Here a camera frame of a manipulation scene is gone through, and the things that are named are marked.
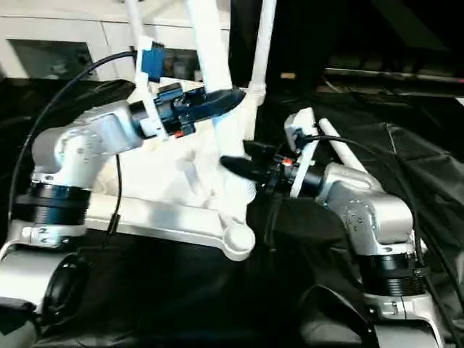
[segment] circular end cap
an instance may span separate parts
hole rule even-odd
[[[237,252],[246,252],[254,247],[254,233],[252,229],[246,225],[232,225],[225,232],[224,242],[232,250],[236,250]]]

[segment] shelf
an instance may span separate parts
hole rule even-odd
[[[230,0],[217,0],[217,7],[220,12],[221,29],[229,30]],[[145,24],[191,27],[185,0],[145,0],[140,2],[140,8]],[[1,0],[0,16],[101,22],[128,21],[125,4],[120,0]]]

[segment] cabinet door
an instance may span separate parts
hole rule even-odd
[[[112,54],[126,51],[133,45],[131,30],[128,24],[104,22],[103,28]],[[155,41],[164,44],[168,50],[196,50],[192,28],[169,25],[145,25],[145,31]],[[224,47],[228,50],[229,30],[222,30],[221,32],[223,34]],[[115,67],[119,78],[133,81],[135,72],[133,62],[120,60],[119,62],[115,62]]]
[[[110,54],[100,22],[0,17],[0,65],[11,78],[70,78]],[[113,63],[89,80],[117,78]]]

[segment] white pipe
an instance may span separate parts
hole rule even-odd
[[[144,22],[138,9],[138,0],[125,0],[125,5],[128,11],[133,46],[137,48],[138,39],[144,35]]]
[[[186,3],[194,29],[196,52],[206,91],[232,88],[228,59],[221,39],[216,0],[186,0]],[[243,130],[239,127],[238,113],[241,111],[246,110],[239,106],[223,116],[215,117],[212,121],[220,155],[235,157],[245,155],[242,142]],[[223,171],[223,175],[223,193],[228,200],[227,209],[229,213],[244,220],[246,204],[251,202],[256,194],[254,183],[226,170]]]
[[[319,120],[319,126],[327,136],[340,136],[339,132],[336,131],[335,127],[326,118]],[[340,141],[330,141],[330,143],[344,165],[364,173],[368,172],[348,145]]]
[[[270,41],[273,35],[274,16],[277,0],[263,0],[261,6],[260,28],[254,50],[254,62],[252,79],[246,91],[246,104],[249,110],[244,115],[244,137],[247,140],[254,138],[257,108],[266,97],[266,72],[268,70],[268,58]]]
[[[254,51],[253,73],[250,85],[256,87],[263,86],[264,93],[266,89],[266,71],[268,69],[268,57],[270,41],[273,34],[276,4],[277,0],[263,0],[262,2],[260,28],[258,29],[256,50]]]

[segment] white bracket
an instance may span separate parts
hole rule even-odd
[[[148,36],[141,36],[138,40],[138,54],[136,62],[136,90],[137,94],[141,97],[142,102],[148,118],[140,121],[140,126],[144,134],[148,137],[156,136],[159,139],[166,140],[167,133],[163,126],[156,106],[154,105],[154,96],[149,90],[149,76],[148,73],[142,70],[142,60],[144,58],[144,51],[150,51],[153,46],[152,38]]]
[[[105,231],[116,197],[92,194],[86,226]],[[233,261],[245,260],[255,237],[251,228],[214,210],[123,198],[118,233],[154,237],[221,249]]]

